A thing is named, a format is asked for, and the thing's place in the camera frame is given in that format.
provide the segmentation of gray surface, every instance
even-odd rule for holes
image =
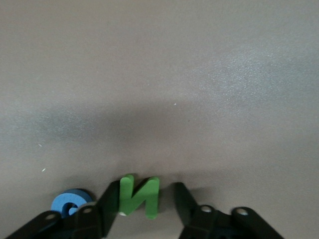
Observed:
[[[2,0],[0,83],[0,238],[126,173],[160,214],[110,238],[177,238],[176,181],[318,238],[318,0]]]

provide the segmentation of screw hole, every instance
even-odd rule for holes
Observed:
[[[201,206],[200,209],[201,209],[203,212],[206,212],[206,213],[211,213],[211,212],[212,212],[211,207],[206,206],[206,205]]]
[[[238,208],[236,211],[240,215],[243,215],[243,216],[247,216],[248,215],[248,212],[245,209],[243,209],[243,208]]]
[[[46,220],[51,220],[51,219],[53,219],[53,218],[55,218],[55,214],[51,214],[51,215],[48,215],[48,216],[46,216]]]
[[[83,213],[90,213],[92,212],[92,208],[87,208],[83,210]]]

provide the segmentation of green letter n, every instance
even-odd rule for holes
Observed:
[[[134,177],[126,175],[120,181],[120,214],[129,215],[145,201],[145,214],[147,218],[154,219],[158,214],[158,201],[160,180],[157,177],[150,178],[133,195]]]

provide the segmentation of gray table surface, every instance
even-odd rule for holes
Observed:
[[[126,173],[160,213],[111,239],[178,238],[176,181],[318,238],[318,106],[318,0],[2,0],[0,238]]]

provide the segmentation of green foam letter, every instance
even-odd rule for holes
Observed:
[[[134,195],[134,177],[126,175],[120,180],[120,214],[129,215],[145,201],[145,214],[149,219],[158,215],[160,180],[150,178]]]

